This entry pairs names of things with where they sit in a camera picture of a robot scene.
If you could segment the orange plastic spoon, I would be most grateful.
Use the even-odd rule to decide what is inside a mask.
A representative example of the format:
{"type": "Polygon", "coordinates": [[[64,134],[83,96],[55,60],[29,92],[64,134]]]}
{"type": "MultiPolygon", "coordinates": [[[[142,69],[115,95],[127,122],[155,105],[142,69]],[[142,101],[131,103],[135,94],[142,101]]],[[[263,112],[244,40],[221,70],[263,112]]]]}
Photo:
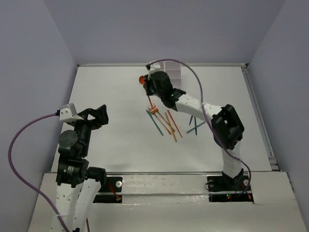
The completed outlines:
{"type": "Polygon", "coordinates": [[[154,105],[153,105],[152,100],[150,98],[151,92],[150,92],[149,86],[147,84],[147,81],[148,81],[147,77],[145,77],[143,75],[139,77],[139,83],[143,86],[143,88],[146,92],[146,96],[149,100],[150,106],[153,108],[154,105]]]}

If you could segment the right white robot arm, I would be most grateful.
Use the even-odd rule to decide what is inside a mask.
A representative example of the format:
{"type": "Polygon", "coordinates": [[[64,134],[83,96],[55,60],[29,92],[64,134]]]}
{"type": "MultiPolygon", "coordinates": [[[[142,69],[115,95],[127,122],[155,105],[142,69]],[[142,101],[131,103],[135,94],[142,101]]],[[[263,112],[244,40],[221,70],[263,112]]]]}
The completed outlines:
{"type": "Polygon", "coordinates": [[[227,104],[216,106],[202,102],[181,89],[174,88],[166,72],[157,71],[139,78],[147,96],[156,95],[169,109],[192,115],[210,125],[214,141],[222,150],[222,175],[209,181],[212,192],[234,191],[243,176],[240,142],[244,126],[235,110],[227,104]]]}

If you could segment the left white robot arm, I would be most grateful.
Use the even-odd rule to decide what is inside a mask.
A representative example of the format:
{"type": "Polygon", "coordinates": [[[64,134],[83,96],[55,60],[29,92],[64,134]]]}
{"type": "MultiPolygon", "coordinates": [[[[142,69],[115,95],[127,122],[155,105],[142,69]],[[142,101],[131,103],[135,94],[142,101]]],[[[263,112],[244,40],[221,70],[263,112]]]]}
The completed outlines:
{"type": "Polygon", "coordinates": [[[58,139],[56,212],[50,231],[82,232],[96,194],[107,185],[105,169],[90,167],[86,160],[91,132],[109,122],[107,107],[87,108],[78,113],[74,104],[69,103],[57,115],[73,129],[62,132],[58,139]]]}

